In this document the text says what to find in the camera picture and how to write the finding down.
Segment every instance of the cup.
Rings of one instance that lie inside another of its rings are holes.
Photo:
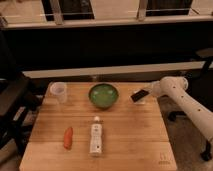
[[[53,94],[59,103],[67,101],[67,84],[64,82],[55,82],[50,86],[50,93]]]

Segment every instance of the wooden table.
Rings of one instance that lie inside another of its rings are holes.
[[[117,102],[100,110],[88,99],[97,83],[68,83],[68,101],[59,105],[47,90],[20,171],[160,171],[176,170],[167,131],[157,103],[130,98],[145,83],[110,83],[119,91]],[[103,120],[103,154],[89,154],[94,116]],[[73,127],[70,151],[63,147],[66,128]]]

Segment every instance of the orange carrot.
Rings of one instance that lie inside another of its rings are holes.
[[[66,148],[67,150],[71,149],[72,136],[73,136],[73,129],[72,129],[72,127],[69,127],[64,132],[64,148]]]

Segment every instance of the white bottle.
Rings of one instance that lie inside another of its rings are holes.
[[[91,126],[90,154],[99,156],[102,153],[102,125],[98,116],[94,117]]]

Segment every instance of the green bowl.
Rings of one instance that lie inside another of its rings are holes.
[[[90,89],[89,99],[96,107],[107,109],[117,101],[118,91],[110,84],[97,84]]]

